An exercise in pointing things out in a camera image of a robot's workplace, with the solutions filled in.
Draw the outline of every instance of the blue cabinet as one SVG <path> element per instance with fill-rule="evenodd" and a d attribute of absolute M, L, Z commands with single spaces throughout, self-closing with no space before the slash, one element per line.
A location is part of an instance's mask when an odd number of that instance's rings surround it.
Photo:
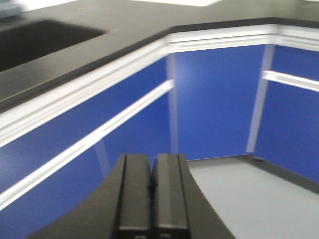
<path fill-rule="evenodd" d="M 187 159 L 246 154 L 264 48 L 175 55 L 178 151 Z"/>
<path fill-rule="evenodd" d="M 272 70 L 319 81 L 319 52 L 276 46 Z"/>
<path fill-rule="evenodd" d="M 255 155 L 319 182 L 319 93 L 269 82 Z"/>
<path fill-rule="evenodd" d="M 62 216 L 103 180 L 92 147 L 0 211 L 0 238 L 24 239 Z"/>
<path fill-rule="evenodd" d="M 0 148 L 0 192 L 98 128 L 165 80 L 166 61 L 163 58 Z"/>
<path fill-rule="evenodd" d="M 319 52 L 276 46 L 272 70 L 319 80 Z M 269 82 L 255 155 L 319 182 L 319 93 Z"/>
<path fill-rule="evenodd" d="M 168 96 L 160 97 L 103 139 L 111 167 L 121 153 L 143 153 L 151 166 L 170 152 Z"/>

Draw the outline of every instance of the cabinet panel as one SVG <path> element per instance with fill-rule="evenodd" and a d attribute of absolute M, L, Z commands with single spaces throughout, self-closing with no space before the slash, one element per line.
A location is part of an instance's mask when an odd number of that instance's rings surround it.
<path fill-rule="evenodd" d="M 0 148 L 0 192 L 166 80 L 165 59 Z"/>
<path fill-rule="evenodd" d="M 170 152 L 167 94 L 103 139 L 111 167 L 121 153 L 143 153 L 151 166 L 159 153 Z"/>
<path fill-rule="evenodd" d="M 0 238 L 26 238 L 72 209 L 102 180 L 92 147 L 0 211 Z"/>
<path fill-rule="evenodd" d="M 319 93 L 269 82 L 255 155 L 319 182 Z"/>
<path fill-rule="evenodd" d="M 276 46 L 272 70 L 319 80 L 319 52 Z"/>
<path fill-rule="evenodd" d="M 178 151 L 246 153 L 264 45 L 176 54 Z"/>

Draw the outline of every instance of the black countertop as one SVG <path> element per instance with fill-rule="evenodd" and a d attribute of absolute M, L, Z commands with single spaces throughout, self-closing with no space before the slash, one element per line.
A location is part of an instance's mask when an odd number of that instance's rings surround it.
<path fill-rule="evenodd" d="M 319 3 L 222 0 L 196 7 L 78 0 L 2 19 L 0 32 L 40 19 L 79 24 L 108 34 L 0 72 L 0 113 L 169 33 L 269 23 L 319 28 Z"/>

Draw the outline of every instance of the gray floor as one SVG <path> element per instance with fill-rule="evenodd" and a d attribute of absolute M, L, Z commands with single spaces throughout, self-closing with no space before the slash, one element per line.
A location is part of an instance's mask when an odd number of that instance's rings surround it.
<path fill-rule="evenodd" d="M 319 195 L 234 157 L 188 165 L 237 239 L 319 239 Z"/>

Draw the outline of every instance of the black sink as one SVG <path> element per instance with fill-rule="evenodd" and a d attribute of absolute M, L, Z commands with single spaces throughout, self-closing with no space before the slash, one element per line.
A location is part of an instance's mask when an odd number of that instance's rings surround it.
<path fill-rule="evenodd" d="M 105 32 L 53 20 L 0 32 L 0 72 L 102 34 Z"/>

